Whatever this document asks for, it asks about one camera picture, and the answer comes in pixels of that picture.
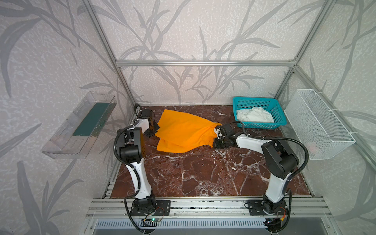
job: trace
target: orange cloth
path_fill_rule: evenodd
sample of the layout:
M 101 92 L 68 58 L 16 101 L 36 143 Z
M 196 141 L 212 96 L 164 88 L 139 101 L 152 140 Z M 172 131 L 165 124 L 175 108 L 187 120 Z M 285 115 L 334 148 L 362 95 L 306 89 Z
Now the orange cloth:
M 217 137 L 214 123 L 193 114 L 165 109 L 158 122 L 160 129 L 155 134 L 161 138 L 157 150 L 167 153 L 185 153 L 202 145 L 213 147 Z

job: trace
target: white towel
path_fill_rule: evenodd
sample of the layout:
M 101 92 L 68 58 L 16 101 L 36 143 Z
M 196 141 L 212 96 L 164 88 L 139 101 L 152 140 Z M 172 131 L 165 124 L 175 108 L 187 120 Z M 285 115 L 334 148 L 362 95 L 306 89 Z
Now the white towel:
M 238 121 L 253 123 L 274 123 L 273 116 L 261 107 L 239 109 L 236 111 Z

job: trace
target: teal plastic basket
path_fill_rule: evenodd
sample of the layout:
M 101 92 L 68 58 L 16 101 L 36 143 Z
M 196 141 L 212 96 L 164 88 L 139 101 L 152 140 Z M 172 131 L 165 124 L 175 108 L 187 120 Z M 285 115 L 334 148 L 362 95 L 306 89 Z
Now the teal plastic basket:
M 276 129 L 279 126 L 287 124 L 285 114 L 279 104 L 278 100 L 272 98 L 258 98 L 258 97 L 234 97 L 232 100 L 232 107 L 234 110 L 235 120 L 237 121 L 236 111 L 239 109 L 251 109 L 253 107 L 262 107 L 264 110 L 271 113 L 274 123 L 251 123 L 243 122 L 245 128 L 255 129 Z

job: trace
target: transparent acrylic tray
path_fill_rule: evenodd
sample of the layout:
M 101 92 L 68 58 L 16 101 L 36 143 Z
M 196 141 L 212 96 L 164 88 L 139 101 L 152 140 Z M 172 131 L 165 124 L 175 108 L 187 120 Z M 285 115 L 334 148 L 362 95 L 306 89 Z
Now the transparent acrylic tray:
M 88 92 L 42 153 L 53 159 L 85 159 L 116 104 L 114 95 Z

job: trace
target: red marble floor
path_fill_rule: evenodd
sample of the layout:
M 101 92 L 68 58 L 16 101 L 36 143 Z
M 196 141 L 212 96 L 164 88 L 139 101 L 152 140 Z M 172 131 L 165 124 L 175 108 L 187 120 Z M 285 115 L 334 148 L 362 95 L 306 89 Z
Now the red marble floor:
M 163 110 L 188 112 L 213 122 L 234 121 L 230 105 L 145 106 L 154 111 L 159 121 Z M 282 136 L 279 129 L 247 129 L 253 135 Z M 144 138 L 146 145 L 145 169 L 149 183 L 157 197 L 194 196 L 260 196 L 266 191 L 270 172 L 262 154 L 248 149 L 214 150 L 201 146 L 186 153 L 157 151 L 159 138 Z M 309 195 L 301 174 L 290 182 L 294 195 Z M 124 198 L 134 193 L 130 174 L 120 167 L 111 197 Z

